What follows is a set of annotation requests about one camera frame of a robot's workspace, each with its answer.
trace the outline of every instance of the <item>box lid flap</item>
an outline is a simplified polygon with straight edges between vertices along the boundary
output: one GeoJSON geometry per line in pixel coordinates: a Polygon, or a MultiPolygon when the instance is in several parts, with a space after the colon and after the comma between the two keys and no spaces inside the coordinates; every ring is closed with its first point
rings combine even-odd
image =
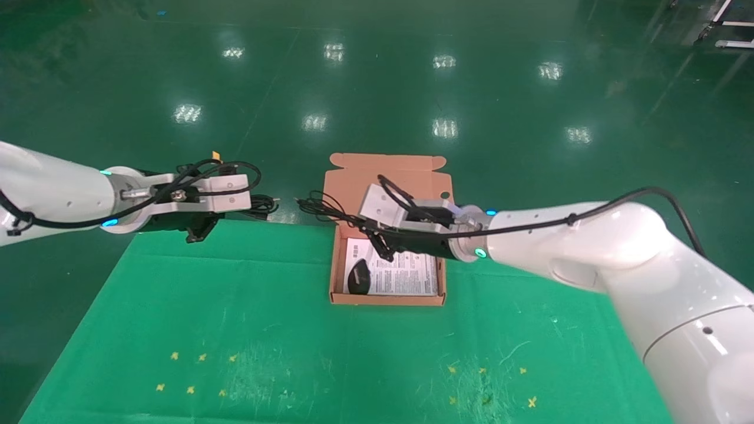
{"type": "Polygon", "coordinates": [[[369,155],[364,153],[333,153],[330,162],[341,168],[391,169],[403,171],[435,171],[445,166],[442,156],[369,155]]]}

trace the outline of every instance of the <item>cable connector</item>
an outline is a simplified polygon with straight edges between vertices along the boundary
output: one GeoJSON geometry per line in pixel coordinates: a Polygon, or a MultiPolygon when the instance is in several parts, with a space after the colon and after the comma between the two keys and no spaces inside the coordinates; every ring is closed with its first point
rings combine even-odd
{"type": "Polygon", "coordinates": [[[5,232],[5,234],[7,234],[8,237],[18,237],[27,229],[32,228],[32,225],[34,225],[34,214],[32,214],[31,212],[24,212],[21,218],[16,218],[15,221],[13,221],[13,229],[9,229],[5,232]],[[18,224],[21,223],[22,219],[26,222],[26,226],[24,226],[23,228],[18,228],[18,224]]]}
{"type": "Polygon", "coordinates": [[[568,226],[569,226],[569,227],[573,227],[573,225],[574,225],[574,224],[576,224],[576,222],[578,222],[578,221],[579,221],[579,219],[578,219],[578,215],[577,215],[577,214],[574,214],[574,213],[572,213],[572,212],[571,212],[571,214],[570,214],[570,215],[568,215],[568,216],[567,216],[567,217],[565,218],[565,223],[566,223],[566,224],[568,224],[568,226]]]}

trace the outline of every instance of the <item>green mat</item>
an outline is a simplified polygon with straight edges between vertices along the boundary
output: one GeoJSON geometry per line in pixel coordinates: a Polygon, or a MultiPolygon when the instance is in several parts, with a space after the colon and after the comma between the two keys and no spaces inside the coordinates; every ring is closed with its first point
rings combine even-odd
{"type": "Polygon", "coordinates": [[[334,306],[333,231],[136,236],[22,422],[670,421],[605,297],[480,260],[442,308],[334,306]]]}

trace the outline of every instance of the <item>green floor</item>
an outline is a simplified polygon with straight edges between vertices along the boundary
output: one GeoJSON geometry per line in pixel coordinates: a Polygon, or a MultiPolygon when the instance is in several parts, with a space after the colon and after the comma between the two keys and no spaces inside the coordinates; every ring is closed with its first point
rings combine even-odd
{"type": "MultiPolygon", "coordinates": [[[[315,223],[291,198],[321,187],[331,152],[443,155],[459,202],[497,208],[655,184],[747,282],[754,61],[689,45],[707,3],[664,4],[0,0],[0,140],[155,171],[216,150],[263,170],[285,223],[315,223]],[[198,120],[176,123],[180,105],[198,120]]],[[[92,231],[3,248],[0,422],[23,412],[129,242],[92,231]]]]}

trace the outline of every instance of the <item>black cable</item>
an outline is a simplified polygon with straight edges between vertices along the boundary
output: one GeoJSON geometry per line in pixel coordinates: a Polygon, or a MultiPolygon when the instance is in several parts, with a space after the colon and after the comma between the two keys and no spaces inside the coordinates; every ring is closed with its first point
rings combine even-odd
{"type": "Polygon", "coordinates": [[[223,168],[227,168],[227,167],[236,167],[236,168],[237,167],[245,167],[245,168],[248,168],[248,169],[254,171],[254,173],[256,174],[256,178],[254,178],[254,181],[252,181],[251,183],[249,183],[249,187],[246,190],[241,190],[241,191],[237,191],[237,192],[233,192],[233,193],[229,192],[229,193],[227,193],[229,195],[236,194],[236,193],[242,193],[244,191],[253,190],[255,187],[257,187],[259,185],[259,181],[262,180],[262,172],[255,165],[250,164],[249,162],[245,162],[245,161],[228,161],[228,162],[223,162],[221,164],[218,164],[217,166],[214,166],[214,167],[206,170],[205,172],[197,175],[196,177],[192,177],[190,180],[186,180],[184,183],[181,183],[180,186],[177,189],[178,190],[180,190],[180,189],[186,189],[186,188],[190,187],[191,184],[196,183],[197,181],[201,180],[202,178],[207,178],[208,176],[216,173],[217,171],[220,171],[223,168]]]}
{"type": "Polygon", "coordinates": [[[412,195],[403,191],[396,183],[388,180],[386,176],[378,175],[377,181],[379,182],[379,185],[382,187],[385,193],[388,194],[388,197],[393,199],[395,203],[398,203],[398,205],[405,209],[409,214],[422,215],[426,220],[430,221],[433,221],[435,219],[432,214],[416,206],[416,203],[413,200],[414,197],[412,195]],[[393,190],[395,190],[395,192],[398,193],[402,198],[406,199],[406,202],[401,201],[398,196],[393,193],[393,190]]]}
{"type": "MultiPolygon", "coordinates": [[[[319,190],[311,190],[308,198],[296,199],[296,203],[299,204],[299,209],[305,214],[314,215],[318,221],[323,223],[329,223],[332,221],[345,221],[351,228],[358,226],[366,226],[366,220],[359,218],[355,215],[349,215],[345,213],[343,205],[338,202],[337,199],[328,195],[325,192],[319,190]],[[330,203],[325,198],[332,199],[337,207],[330,203]]],[[[368,226],[367,228],[379,231],[374,226],[368,226]]]]}
{"type": "Polygon", "coordinates": [[[139,210],[144,209],[145,207],[149,206],[150,204],[155,203],[157,200],[161,199],[163,196],[175,191],[178,187],[181,185],[181,180],[186,178],[191,172],[194,172],[198,170],[200,167],[209,164],[209,163],[219,163],[216,159],[204,159],[202,161],[199,161],[189,167],[187,167],[181,174],[176,177],[175,180],[173,180],[172,183],[166,185],[162,189],[158,190],[157,193],[155,193],[154,196],[151,198],[146,199],[144,202],[136,204],[132,207],[129,207],[127,209],[123,209],[120,212],[117,212],[112,215],[108,215],[107,217],[98,218],[95,220],[87,220],[87,221],[78,221],[73,223],[61,223],[57,221],[50,221],[50,220],[43,220],[42,218],[36,217],[31,212],[25,212],[21,209],[19,209],[13,202],[3,193],[2,190],[0,190],[0,206],[2,206],[5,210],[13,214],[17,220],[26,221],[27,225],[26,227],[22,229],[14,229],[8,231],[9,235],[19,235],[21,232],[26,231],[27,229],[31,228],[32,226],[42,226],[47,228],[55,228],[55,229],[80,229],[80,228],[86,228],[90,226],[98,226],[102,223],[106,223],[110,220],[117,220],[122,217],[125,217],[127,215],[130,215],[134,212],[138,212],[139,210]]]}
{"type": "MultiPolygon", "coordinates": [[[[319,221],[328,222],[331,219],[328,219],[327,217],[332,217],[334,218],[335,221],[345,221],[348,223],[349,226],[359,226],[362,230],[369,230],[375,233],[396,235],[400,237],[416,237],[416,238],[428,238],[428,239],[433,239],[433,240],[447,240],[450,238],[480,237],[484,235],[496,235],[496,234],[506,234],[509,232],[529,231],[529,230],[534,230],[534,229],[543,229],[543,228],[547,228],[551,226],[561,226],[561,225],[573,226],[579,220],[584,220],[586,218],[590,218],[598,214],[602,214],[606,212],[607,210],[610,210],[614,207],[620,206],[621,204],[627,203],[628,201],[632,201],[635,198],[638,198],[640,196],[647,195],[647,194],[660,195],[671,203],[676,213],[678,214],[679,218],[681,219],[681,222],[684,226],[686,234],[691,240],[691,244],[693,245],[694,250],[697,251],[697,253],[699,253],[702,257],[706,257],[706,254],[704,253],[704,249],[702,248],[701,243],[699,242],[699,238],[697,237],[696,232],[694,231],[694,228],[691,226],[691,222],[689,221],[688,216],[686,215],[686,212],[684,212],[683,208],[678,202],[678,199],[676,199],[676,197],[673,196],[667,190],[661,189],[659,187],[652,187],[652,186],[644,187],[641,189],[634,190],[632,192],[628,192],[625,195],[622,195],[601,206],[595,207],[594,209],[583,212],[582,214],[570,214],[567,217],[564,217],[558,220],[544,221],[541,223],[531,223],[531,224],[525,224],[525,225],[520,225],[520,226],[510,226],[510,227],[504,227],[504,228],[498,228],[498,229],[486,229],[486,230],[477,230],[477,231],[470,231],[470,232],[453,232],[453,233],[446,233],[446,234],[417,232],[417,231],[412,231],[412,230],[401,230],[401,229],[395,229],[395,228],[381,227],[379,225],[376,225],[374,222],[368,222],[362,218],[356,217],[355,215],[349,215],[345,213],[343,207],[340,206],[340,203],[338,203],[337,200],[335,200],[332,196],[323,192],[318,192],[318,191],[310,192],[309,198],[297,199],[296,202],[299,204],[299,208],[301,209],[302,212],[315,215],[319,221]],[[319,194],[320,197],[316,198],[313,196],[313,194],[319,194]],[[325,201],[324,200],[325,196],[328,198],[331,198],[336,204],[338,204],[340,208],[339,209],[334,208],[332,204],[330,204],[328,201],[325,201]]],[[[398,202],[398,204],[401,205],[401,207],[404,207],[402,202],[398,202]]]]}
{"type": "Polygon", "coordinates": [[[251,195],[251,207],[245,210],[236,210],[240,214],[247,215],[258,220],[266,221],[267,216],[275,212],[280,205],[268,195],[251,195]]]}
{"type": "Polygon", "coordinates": [[[0,206],[2,206],[5,210],[10,212],[16,217],[16,225],[20,223],[20,221],[25,221],[26,225],[21,229],[13,229],[9,230],[9,235],[19,235],[20,233],[26,231],[27,229],[31,228],[32,226],[43,226],[47,228],[55,228],[55,229],[80,229],[80,228],[86,228],[90,226],[98,226],[103,223],[106,223],[110,220],[117,220],[122,217],[125,217],[127,215],[133,214],[134,212],[138,212],[139,210],[144,209],[145,207],[149,206],[150,204],[155,203],[156,201],[161,200],[164,196],[169,195],[171,192],[174,192],[176,190],[181,189],[187,189],[191,184],[195,183],[196,181],[199,181],[201,178],[208,177],[209,175],[222,170],[223,168],[227,167],[246,167],[250,170],[254,171],[256,173],[256,178],[252,183],[249,184],[249,186],[244,187],[242,189],[237,190],[229,190],[227,192],[211,192],[211,193],[199,193],[199,195],[230,195],[230,194],[238,194],[242,192],[248,192],[257,185],[259,185],[259,182],[262,179],[262,173],[259,171],[259,169],[248,162],[245,161],[228,161],[228,162],[221,162],[216,159],[204,159],[202,161],[199,161],[195,164],[189,165],[186,167],[181,173],[176,176],[176,178],[173,180],[172,183],[167,184],[162,189],[158,190],[157,193],[155,193],[154,196],[151,198],[147,198],[145,201],[136,204],[132,207],[126,208],[124,210],[121,210],[120,212],[117,212],[112,215],[108,215],[107,217],[98,218],[95,220],[87,220],[87,221],[78,221],[78,222],[72,222],[72,223],[63,223],[58,221],[50,221],[50,220],[43,220],[42,218],[38,218],[36,215],[34,215],[31,212],[25,212],[21,209],[19,209],[6,195],[3,193],[2,190],[0,190],[0,206]],[[194,173],[195,171],[198,171],[202,166],[206,164],[216,164],[214,167],[210,168],[209,170],[199,174],[196,177],[192,177],[189,180],[183,181],[185,178],[187,178],[189,175],[194,173]]]}

